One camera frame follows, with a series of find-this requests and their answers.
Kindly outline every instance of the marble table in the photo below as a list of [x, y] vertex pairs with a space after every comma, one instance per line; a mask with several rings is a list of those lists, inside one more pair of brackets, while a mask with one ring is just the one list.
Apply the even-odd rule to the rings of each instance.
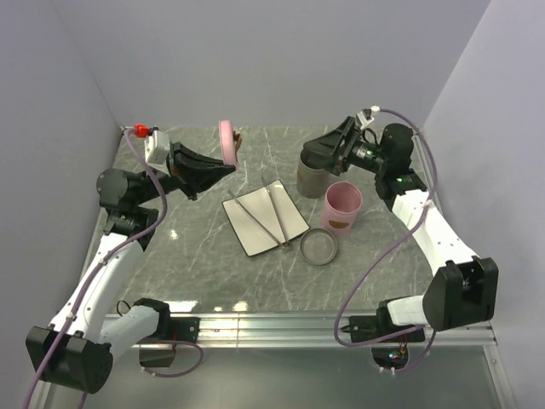
[[[379, 252], [399, 238], [405, 228], [377, 198], [373, 175], [350, 169], [340, 178], [355, 183], [364, 205], [348, 239], [339, 242], [336, 259], [322, 267], [308, 264], [296, 239], [287, 249], [275, 249], [249, 258], [238, 242], [221, 201], [227, 189], [243, 194], [279, 178], [311, 227], [318, 226], [322, 199], [305, 199], [295, 188], [297, 159], [304, 141], [321, 136], [324, 127], [238, 128], [244, 138], [240, 169], [198, 201], [182, 192], [169, 195], [169, 213], [159, 226], [145, 255], [126, 279], [118, 299], [134, 302], [150, 297], [170, 303], [177, 312], [260, 312], [337, 310], [355, 280]], [[220, 158], [217, 128], [168, 130], [172, 141], [182, 141], [204, 155]], [[121, 140], [114, 167], [140, 171]], [[419, 155], [413, 167], [422, 174]], [[158, 199], [146, 204], [159, 206]], [[94, 255], [105, 221], [102, 211], [90, 255]], [[432, 275], [416, 242], [411, 239], [387, 257], [356, 293], [349, 309], [376, 308], [381, 300], [423, 293]]]

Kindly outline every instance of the lavender wall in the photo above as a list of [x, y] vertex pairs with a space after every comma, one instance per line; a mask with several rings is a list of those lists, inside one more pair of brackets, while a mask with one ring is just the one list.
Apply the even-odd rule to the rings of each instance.
[[544, 15], [491, 2], [426, 123], [446, 216], [500, 267], [492, 324], [520, 409], [545, 402]]
[[49, 2], [0, 2], [0, 382], [20, 407], [25, 337], [76, 286], [119, 130]]
[[423, 122], [489, 0], [52, 0], [120, 124]]

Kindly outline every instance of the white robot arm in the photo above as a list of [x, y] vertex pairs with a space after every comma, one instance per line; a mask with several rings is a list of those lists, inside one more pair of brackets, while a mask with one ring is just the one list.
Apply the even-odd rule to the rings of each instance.
[[[490, 320], [496, 302], [497, 265], [491, 258], [479, 258], [467, 247], [429, 200], [426, 185], [410, 167], [413, 130], [402, 124], [390, 124], [383, 130], [380, 143], [377, 141], [375, 132], [368, 127], [373, 122], [372, 113], [380, 110], [372, 107], [356, 118], [347, 117], [328, 134], [306, 142], [303, 149], [316, 168], [331, 174], [338, 176], [350, 166], [374, 173], [378, 196], [414, 232], [433, 279], [423, 295], [384, 300], [375, 317], [369, 320], [358, 317], [362, 318], [360, 324], [347, 325], [342, 330], [351, 335], [354, 331], [360, 331], [360, 336], [364, 333], [358, 338], [361, 345], [416, 325], [430, 325], [435, 331], [444, 331]], [[366, 132], [375, 137], [374, 142], [366, 139]], [[418, 227], [423, 211], [427, 214]]]
[[[49, 325], [33, 327], [26, 337], [26, 348], [41, 380], [93, 394], [105, 384], [113, 362], [132, 345], [145, 337], [173, 339], [175, 325], [180, 323], [174, 324], [169, 305], [157, 300], [142, 298], [123, 317], [103, 325], [114, 297], [157, 225], [158, 211], [141, 204], [159, 196], [159, 188], [165, 193], [181, 190], [195, 200], [198, 193], [236, 170], [233, 161], [242, 140], [228, 121], [220, 125], [223, 161], [195, 153], [179, 142], [171, 143], [158, 129], [136, 125], [131, 130], [146, 138], [145, 162], [154, 169], [147, 172], [152, 172], [155, 180], [150, 173], [118, 169], [105, 170], [99, 176], [96, 189], [107, 219], [96, 256]], [[225, 160], [227, 149], [232, 151], [229, 161]]]

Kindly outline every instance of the purple cable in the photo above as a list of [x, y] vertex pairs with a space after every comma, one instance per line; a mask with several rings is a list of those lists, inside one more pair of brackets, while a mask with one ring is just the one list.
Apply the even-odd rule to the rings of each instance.
[[[431, 164], [431, 167], [432, 167], [432, 186], [429, 189], [429, 193], [428, 193], [428, 196], [427, 196], [428, 200], [432, 199], [435, 192], [436, 192], [436, 190], [437, 190], [437, 179], [438, 179], [437, 178], [437, 165], [435, 164], [435, 159], [433, 158], [432, 150], [431, 150], [430, 146], [427, 144], [427, 141], [426, 141], [426, 138], [424, 137], [424, 134], [412, 121], [410, 121], [404, 115], [402, 115], [402, 114], [400, 114], [400, 113], [398, 113], [396, 111], [393, 111], [391, 109], [380, 108], [380, 112], [391, 113], [392, 115], [395, 115], [396, 117], [403, 119], [407, 124], [409, 124], [409, 126], [416, 132], [416, 134], [420, 138], [420, 141], [421, 141], [422, 145], [424, 146], [424, 149], [426, 149], [426, 153], [427, 153], [427, 155], [429, 157], [429, 161], [430, 161], [430, 164]], [[365, 346], [372, 345], [374, 343], [380, 343], [382, 341], [387, 341], [388, 339], [392, 339], [394, 337], [399, 337], [399, 336], [404, 335], [404, 334], [409, 334], [411, 332], [418, 331], [418, 330], [421, 330], [423, 328], [422, 325], [417, 325], [417, 326], [415, 326], [413, 328], [408, 328], [406, 330], [397, 331], [397, 332], [394, 332], [392, 334], [385, 335], [383, 337], [378, 337], [378, 338], [375, 338], [375, 339], [370, 339], [369, 341], [363, 341], [361, 343], [347, 343], [346, 341], [341, 340], [341, 338], [339, 337], [339, 324], [341, 323], [342, 315], [344, 314], [345, 310], [347, 309], [347, 305], [350, 303], [350, 301], [354, 297], [354, 294], [356, 293], [358, 288], [363, 284], [365, 279], [369, 276], [370, 272], [373, 271], [373, 268], [375, 268], [376, 265], [379, 262], [384, 260], [384, 258], [386, 258], [386, 256], [388, 256], [392, 251], [394, 251], [400, 245], [402, 245], [406, 240], [408, 240], [413, 235], [413, 233], [416, 230], [418, 230], [420, 228], [420, 226], [426, 220], [428, 209], [429, 209], [428, 206], [425, 205], [424, 210], [423, 210], [423, 212], [422, 212], [422, 214], [420, 216], [420, 219], [418, 220], [416, 225], [412, 229], [410, 229], [403, 237], [401, 237], [401, 239], [398, 239], [393, 245], [391, 245], [384, 252], [382, 252], [382, 254], [379, 255], [379, 257], [377, 257], [375, 259], [375, 261], [373, 261], [371, 263], [371, 265], [367, 268], [365, 273], [361, 276], [361, 278], [358, 280], [358, 282], [350, 290], [350, 292], [348, 293], [348, 296], [346, 297], [346, 299], [342, 302], [341, 307], [339, 308], [339, 312], [337, 313], [337, 315], [335, 317], [335, 324], [334, 324], [334, 328], [333, 328], [333, 336], [335, 337], [335, 340], [340, 345], [342, 345], [344, 347], [349, 347], [349, 348], [365, 347]], [[416, 358], [408, 366], [398, 370], [398, 372], [407, 371], [408, 369], [410, 369], [414, 365], [418, 364], [423, 359], [423, 357], [427, 354], [429, 349], [432, 347], [433, 340], [435, 339], [435, 334], [436, 334], [436, 331], [433, 331], [433, 334], [430, 337], [430, 340], [427, 343], [427, 346], [424, 349], [424, 351], [422, 352], [422, 354], [420, 356], [418, 356], [418, 358]]]
[[204, 351], [203, 349], [198, 346], [196, 343], [190, 343], [188, 341], [158, 341], [160, 343], [170, 343], [173, 345], [189, 345], [190, 347], [194, 347], [198, 351], [198, 360], [191, 368], [186, 369], [185, 371], [178, 372], [178, 373], [158, 373], [155, 371], [152, 371], [151, 369], [144, 369], [144, 372], [149, 373], [150, 375], [153, 375], [155, 377], [183, 377], [184, 375], [187, 375], [188, 373], [191, 373], [197, 369], [199, 365], [201, 365], [201, 362], [203, 362], [204, 358]]
[[[103, 262], [97, 263], [97, 265], [93, 268], [93, 270], [91, 270], [91, 273], [89, 273], [89, 277], [83, 282], [81, 290], [77, 294], [76, 300], [74, 301], [74, 304], [72, 305], [72, 309], [70, 310], [70, 312], [72, 313], [74, 318], [76, 316], [77, 310], [81, 306], [83, 298], [85, 297], [85, 293], [87, 292], [87, 290], [91, 286], [91, 283], [95, 279], [96, 275], [100, 272], [102, 267], [104, 267], [106, 265], [106, 263], [118, 251], [123, 249], [124, 246], [126, 246], [126, 245], [132, 243], [133, 241], [136, 241], [136, 240], [140, 239], [141, 237], [145, 236], [146, 234], [152, 232], [159, 224], [161, 224], [161, 222], [164, 220], [164, 218], [167, 215], [167, 209], [168, 209], [167, 197], [166, 197], [166, 194], [164, 193], [163, 187], [161, 186], [161, 183], [159, 183], [159, 179], [155, 175], [155, 172], [152, 170], [152, 168], [150, 168], [147, 165], [145, 159], [142, 158], [142, 155], [138, 152], [138, 150], [133, 145], [133, 142], [130, 140], [130, 136], [133, 134], [134, 131], [135, 130], [133, 128], [131, 128], [129, 130], [125, 130], [125, 132], [123, 134], [123, 137], [124, 137], [125, 141], [127, 142], [127, 145], [129, 145], [129, 148], [132, 151], [132, 153], [138, 159], [138, 162], [140, 162], [140, 164], [144, 167], [144, 170], [146, 171], [146, 173], [148, 174], [148, 176], [152, 180], [152, 183], [155, 186], [155, 188], [157, 189], [157, 191], [159, 193], [159, 197], [161, 198], [161, 203], [162, 203], [163, 208], [161, 209], [161, 213], [159, 215], [159, 218], [149, 228], [146, 228], [145, 230], [141, 231], [140, 233], [135, 234], [134, 236], [132, 236], [132, 237], [128, 238], [127, 240], [125, 240], [120, 245], [118, 245], [118, 246], [114, 247], [112, 250], [108, 251], [108, 253], [103, 258]], [[62, 340], [63, 336], [68, 332], [68, 329], [70, 328], [70, 325], [72, 324], [72, 322], [73, 322], [73, 319], [71, 319], [69, 317], [66, 317], [65, 324], [60, 328], [60, 331], [57, 334], [57, 336], [54, 338], [54, 341], [51, 343], [51, 346], [49, 347], [49, 350], [48, 350], [47, 354], [43, 357], [42, 362], [40, 363], [40, 366], [36, 370], [34, 378], [32, 379], [31, 386], [30, 386], [30, 388], [28, 389], [28, 392], [25, 395], [25, 399], [23, 400], [23, 409], [28, 409], [28, 407], [29, 407], [29, 405], [31, 403], [32, 394], [34, 393], [34, 390], [36, 389], [37, 383], [40, 380], [40, 377], [42, 376], [43, 371], [45, 370], [47, 364], [49, 363], [49, 360], [51, 359], [51, 356], [53, 356], [53, 353], [55, 352], [55, 350], [59, 346], [59, 343]]]
[[85, 401], [87, 400], [87, 392], [83, 392], [82, 399], [79, 400], [79, 405], [77, 405], [77, 409], [83, 409], [85, 406]]

